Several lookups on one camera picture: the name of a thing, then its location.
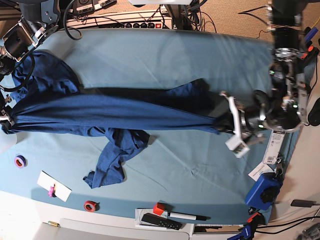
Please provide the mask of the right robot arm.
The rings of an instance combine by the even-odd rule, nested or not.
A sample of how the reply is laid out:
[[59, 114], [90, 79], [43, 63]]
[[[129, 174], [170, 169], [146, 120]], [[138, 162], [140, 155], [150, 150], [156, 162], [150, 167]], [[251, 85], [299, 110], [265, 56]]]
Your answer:
[[21, 18], [2, 38], [0, 78], [13, 73], [27, 58], [31, 67], [22, 83], [13, 88], [0, 87], [12, 93], [25, 87], [35, 68], [33, 51], [58, 29], [61, 11], [58, 0], [19, 0]]

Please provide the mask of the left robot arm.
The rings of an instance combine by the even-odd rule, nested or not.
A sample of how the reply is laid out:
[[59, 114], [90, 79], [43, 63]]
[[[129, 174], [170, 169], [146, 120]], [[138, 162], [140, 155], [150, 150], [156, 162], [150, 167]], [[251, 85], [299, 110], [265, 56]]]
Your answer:
[[272, 64], [269, 76], [271, 94], [252, 93], [254, 104], [243, 107], [225, 91], [229, 112], [217, 119], [217, 131], [238, 136], [242, 141], [266, 129], [291, 133], [308, 122], [309, 90], [305, 82], [306, 49], [303, 35], [303, 11], [307, 0], [272, 0], [267, 8], [267, 31], [273, 36]]

